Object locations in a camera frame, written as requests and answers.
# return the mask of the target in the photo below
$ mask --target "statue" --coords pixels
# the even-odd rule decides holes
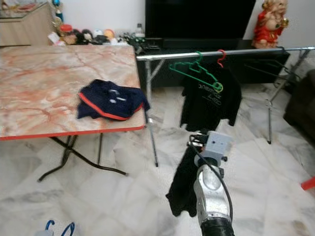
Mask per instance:
[[[289,24],[284,17],[287,0],[265,0],[262,8],[264,10],[258,16],[252,45],[256,48],[275,48],[278,37]]]

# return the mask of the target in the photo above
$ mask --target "television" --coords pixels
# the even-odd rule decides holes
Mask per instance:
[[[146,0],[146,37],[241,39],[256,0]]]

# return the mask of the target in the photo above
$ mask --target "red table edge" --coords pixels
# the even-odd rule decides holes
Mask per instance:
[[[145,125],[138,126],[138,127],[131,127],[131,128],[99,129],[99,130],[87,130],[87,131],[75,131],[75,132],[63,132],[63,133],[8,136],[8,137],[0,137],[0,141],[17,140],[17,139],[48,138],[48,137],[80,135],[80,134],[97,134],[97,133],[112,133],[112,132],[133,131],[133,130],[143,129],[144,126]]]

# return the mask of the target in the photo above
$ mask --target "red trim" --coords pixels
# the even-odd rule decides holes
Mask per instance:
[[[50,133],[50,134],[33,134],[33,135],[21,135],[21,136],[8,136],[0,137],[0,141],[15,140],[15,139],[33,139],[33,138],[47,138],[67,135],[80,135],[80,134],[97,134],[97,133],[111,133],[111,132],[122,132],[142,129],[144,125],[139,127],[131,128],[117,128],[117,129],[99,129],[99,130],[87,130],[87,131],[73,131],[64,133]]]
[[[92,107],[94,110],[96,110],[101,116],[103,117],[108,117],[108,118],[112,118],[112,119],[118,119],[118,120],[127,120],[130,117],[119,117],[110,113],[106,113],[103,112],[97,105],[95,105],[94,103],[92,103],[89,99],[86,98],[86,96],[83,95],[83,93],[79,93],[80,98],[86,103],[88,104],[90,107]],[[134,111],[137,112],[141,109],[143,103],[140,104],[140,106]]]

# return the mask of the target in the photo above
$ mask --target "clothes drying rack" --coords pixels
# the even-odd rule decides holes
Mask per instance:
[[[289,74],[286,76],[286,78],[280,83],[278,88],[273,92],[270,98],[266,99],[265,101],[259,100],[259,99],[253,99],[250,98],[250,100],[254,100],[256,102],[264,102],[266,106],[268,107],[268,137],[267,142],[269,144],[272,143],[272,127],[271,127],[271,109],[272,109],[272,102],[279,94],[280,90],[285,86],[287,81],[293,81],[295,77],[295,72],[298,69],[298,67],[301,65],[301,63],[304,61],[304,59],[308,56],[310,51],[315,50],[315,47],[303,47],[303,48],[270,48],[270,49],[246,49],[246,50],[231,50],[231,51],[225,51],[226,55],[244,55],[244,54],[262,54],[262,53],[270,53],[270,52],[278,52],[278,51],[300,51],[300,56],[298,61],[292,66],[292,68],[289,70]],[[204,57],[211,57],[211,56],[222,56],[222,52],[220,51],[214,51],[214,52],[201,52],[202,56]],[[147,55],[147,56],[137,56],[138,61],[144,61],[145,67],[146,67],[146,89],[147,89],[147,99],[149,103],[151,104],[152,101],[152,80],[157,75],[163,64],[165,63],[165,60],[167,59],[179,59],[179,58],[195,58],[199,57],[200,54],[198,53],[178,53],[178,54],[161,54],[161,55]],[[151,68],[151,62],[154,60],[160,60],[158,65],[155,67],[155,69],[152,72]],[[150,111],[147,113],[147,120],[148,120],[148,128],[150,130],[150,136],[151,136],[151,142],[154,152],[154,158],[155,158],[155,164],[158,167],[158,156],[157,156],[157,150],[156,145],[154,141],[154,135],[153,135],[153,120],[150,117]]]

